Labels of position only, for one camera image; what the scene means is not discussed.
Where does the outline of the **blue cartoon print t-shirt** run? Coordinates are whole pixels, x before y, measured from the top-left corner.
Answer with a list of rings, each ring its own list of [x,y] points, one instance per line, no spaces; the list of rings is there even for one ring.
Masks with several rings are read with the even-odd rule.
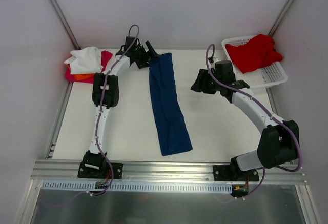
[[[149,64],[151,105],[161,154],[189,152],[193,147],[177,99],[172,54],[153,58]]]

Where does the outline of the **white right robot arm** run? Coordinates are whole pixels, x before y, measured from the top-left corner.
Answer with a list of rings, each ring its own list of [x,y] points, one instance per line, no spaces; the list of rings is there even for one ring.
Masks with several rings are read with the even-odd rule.
[[[277,167],[286,171],[282,164],[301,161],[297,123],[269,111],[245,81],[236,79],[230,61],[218,61],[213,67],[200,69],[191,90],[205,94],[219,92],[238,107],[260,133],[256,150],[232,158],[229,174],[234,180],[242,180],[249,170]]]

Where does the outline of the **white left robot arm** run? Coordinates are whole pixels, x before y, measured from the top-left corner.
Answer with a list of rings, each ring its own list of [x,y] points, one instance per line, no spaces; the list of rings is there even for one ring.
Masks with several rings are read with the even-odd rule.
[[[105,143],[108,140],[110,115],[119,101],[119,76],[125,73],[133,63],[139,69],[149,66],[149,61],[159,59],[159,54],[149,41],[141,44],[137,38],[128,36],[126,42],[116,53],[114,62],[103,73],[96,73],[92,89],[92,101],[95,105],[94,134],[82,165],[96,178],[105,176],[110,166],[106,157]]]

